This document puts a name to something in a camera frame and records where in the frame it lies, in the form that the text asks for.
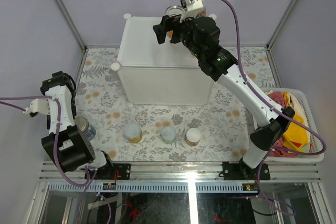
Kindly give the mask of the blue can with clear lid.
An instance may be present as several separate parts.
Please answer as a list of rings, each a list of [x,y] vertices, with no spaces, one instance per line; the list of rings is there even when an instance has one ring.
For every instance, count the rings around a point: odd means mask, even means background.
[[[182,6],[179,6],[179,5],[170,6],[166,9],[166,15],[168,15],[170,17],[171,16],[176,16],[176,15],[182,15],[184,12],[185,12],[184,8]],[[173,36],[173,30],[168,31],[166,33],[166,35],[169,39],[171,39],[172,36]]]

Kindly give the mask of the orange tall can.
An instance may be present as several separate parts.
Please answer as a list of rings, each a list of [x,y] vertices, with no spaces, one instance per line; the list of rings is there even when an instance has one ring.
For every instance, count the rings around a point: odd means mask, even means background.
[[[202,10],[198,14],[199,17],[205,17],[206,16],[206,8],[203,7]]]

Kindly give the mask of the white plastic cube cabinet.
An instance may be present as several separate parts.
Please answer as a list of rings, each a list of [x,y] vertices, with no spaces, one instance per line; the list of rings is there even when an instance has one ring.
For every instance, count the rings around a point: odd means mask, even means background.
[[[127,99],[140,105],[204,106],[214,81],[182,45],[158,44],[153,25],[158,17],[124,15],[125,27],[115,63],[111,64]]]

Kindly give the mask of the blue can silver top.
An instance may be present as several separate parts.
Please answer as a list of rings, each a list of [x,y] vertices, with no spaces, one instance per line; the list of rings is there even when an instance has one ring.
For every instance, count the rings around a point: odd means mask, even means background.
[[[96,136],[96,129],[84,116],[75,117],[74,122],[89,141],[94,139]]]

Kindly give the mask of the short orange can white lid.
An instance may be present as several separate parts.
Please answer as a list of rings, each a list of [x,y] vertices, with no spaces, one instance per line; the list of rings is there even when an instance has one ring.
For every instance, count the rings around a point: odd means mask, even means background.
[[[186,132],[186,142],[191,147],[198,145],[201,138],[202,134],[196,128],[191,128]]]

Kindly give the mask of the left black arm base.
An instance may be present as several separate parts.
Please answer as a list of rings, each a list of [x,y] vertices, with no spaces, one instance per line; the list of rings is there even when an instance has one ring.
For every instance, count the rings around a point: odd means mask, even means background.
[[[104,151],[95,151],[96,159],[86,164],[89,167],[89,178],[103,180],[129,180],[131,164],[113,163]]]

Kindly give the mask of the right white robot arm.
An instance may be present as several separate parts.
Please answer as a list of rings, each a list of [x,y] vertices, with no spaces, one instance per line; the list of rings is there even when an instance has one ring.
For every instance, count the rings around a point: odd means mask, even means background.
[[[251,179],[258,173],[258,165],[273,144],[284,134],[295,112],[284,109],[240,71],[238,60],[219,45],[220,29],[210,17],[163,16],[153,25],[157,41],[163,44],[167,32],[170,42],[182,43],[198,60],[200,69],[215,82],[228,89],[248,109],[259,127],[250,135],[250,146],[241,159],[240,175]]]

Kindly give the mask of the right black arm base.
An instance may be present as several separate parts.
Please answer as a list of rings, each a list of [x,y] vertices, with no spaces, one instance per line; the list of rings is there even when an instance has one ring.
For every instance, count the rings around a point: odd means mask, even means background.
[[[222,171],[218,174],[224,180],[270,180],[270,172],[267,164],[250,168],[243,161],[238,163],[222,162]]]

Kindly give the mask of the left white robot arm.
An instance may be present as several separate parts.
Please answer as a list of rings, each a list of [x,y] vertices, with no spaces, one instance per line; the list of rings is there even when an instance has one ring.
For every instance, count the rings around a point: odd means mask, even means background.
[[[93,167],[95,179],[112,179],[115,166],[104,151],[95,151],[89,139],[75,124],[76,84],[62,71],[42,82],[41,93],[47,98],[49,135],[41,139],[42,146],[56,167],[63,173]]]

